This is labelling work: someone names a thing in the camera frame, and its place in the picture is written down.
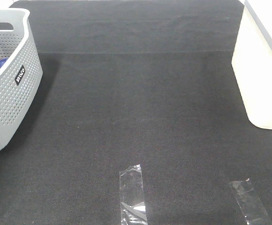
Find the black table mat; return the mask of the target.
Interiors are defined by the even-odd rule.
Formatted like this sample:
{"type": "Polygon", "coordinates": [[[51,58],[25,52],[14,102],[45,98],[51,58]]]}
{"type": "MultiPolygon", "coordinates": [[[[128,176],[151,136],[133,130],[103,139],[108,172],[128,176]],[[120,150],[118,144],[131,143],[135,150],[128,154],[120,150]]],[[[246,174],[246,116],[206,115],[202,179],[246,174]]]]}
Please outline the black table mat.
{"type": "Polygon", "coordinates": [[[0,151],[0,225],[118,225],[119,172],[142,168],[151,225],[242,225],[229,182],[272,220],[272,130],[231,67],[237,0],[18,1],[43,69],[0,151]]]}

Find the middle clear tape strip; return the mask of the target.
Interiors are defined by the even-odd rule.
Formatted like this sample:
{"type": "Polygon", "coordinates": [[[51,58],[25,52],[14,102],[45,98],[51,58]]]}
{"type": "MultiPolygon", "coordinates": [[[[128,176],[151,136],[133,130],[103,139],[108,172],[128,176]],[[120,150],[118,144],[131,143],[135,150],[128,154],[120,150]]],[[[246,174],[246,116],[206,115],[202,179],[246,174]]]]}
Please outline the middle clear tape strip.
{"type": "Polygon", "coordinates": [[[119,173],[120,211],[122,225],[146,225],[142,171],[133,165],[119,173]]]}

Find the clear tape strip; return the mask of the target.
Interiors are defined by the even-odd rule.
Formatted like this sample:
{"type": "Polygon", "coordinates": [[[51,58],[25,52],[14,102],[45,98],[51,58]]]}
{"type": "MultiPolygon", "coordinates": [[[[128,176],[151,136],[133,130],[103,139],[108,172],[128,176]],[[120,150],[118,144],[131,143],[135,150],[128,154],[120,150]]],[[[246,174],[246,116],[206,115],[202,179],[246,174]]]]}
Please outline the clear tape strip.
{"type": "Polygon", "coordinates": [[[146,225],[142,171],[133,165],[119,173],[120,211],[122,225],[146,225]]]}
{"type": "Polygon", "coordinates": [[[250,178],[232,181],[229,186],[244,216],[246,225],[272,225],[272,220],[257,195],[250,178]]]}

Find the right clear tape strip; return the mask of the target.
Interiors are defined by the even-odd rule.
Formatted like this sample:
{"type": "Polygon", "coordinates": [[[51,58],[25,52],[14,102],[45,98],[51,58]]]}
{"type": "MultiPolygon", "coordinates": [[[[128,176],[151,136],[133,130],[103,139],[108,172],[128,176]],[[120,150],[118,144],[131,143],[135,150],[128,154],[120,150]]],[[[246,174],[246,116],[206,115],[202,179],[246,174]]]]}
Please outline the right clear tape strip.
{"type": "Polygon", "coordinates": [[[232,181],[229,186],[244,216],[246,225],[272,225],[272,220],[257,195],[250,178],[232,181]]]}

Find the grey perforated laundry basket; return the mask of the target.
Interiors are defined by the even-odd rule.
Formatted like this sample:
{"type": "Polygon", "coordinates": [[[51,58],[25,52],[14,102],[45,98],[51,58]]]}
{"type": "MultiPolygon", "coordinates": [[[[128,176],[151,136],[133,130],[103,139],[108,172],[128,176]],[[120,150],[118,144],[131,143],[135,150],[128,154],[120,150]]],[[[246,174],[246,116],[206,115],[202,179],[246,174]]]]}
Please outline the grey perforated laundry basket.
{"type": "Polygon", "coordinates": [[[43,70],[29,24],[30,12],[23,8],[0,9],[0,150],[7,146],[24,119],[39,87],[43,70]]]}

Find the white plastic basket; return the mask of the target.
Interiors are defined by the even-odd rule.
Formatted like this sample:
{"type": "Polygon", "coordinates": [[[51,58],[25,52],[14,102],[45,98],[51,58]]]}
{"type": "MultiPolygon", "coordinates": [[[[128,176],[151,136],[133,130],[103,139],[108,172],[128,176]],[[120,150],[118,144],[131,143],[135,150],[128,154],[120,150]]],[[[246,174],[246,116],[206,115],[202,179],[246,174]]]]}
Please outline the white plastic basket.
{"type": "Polygon", "coordinates": [[[272,129],[272,0],[245,0],[232,68],[249,121],[272,129]]]}

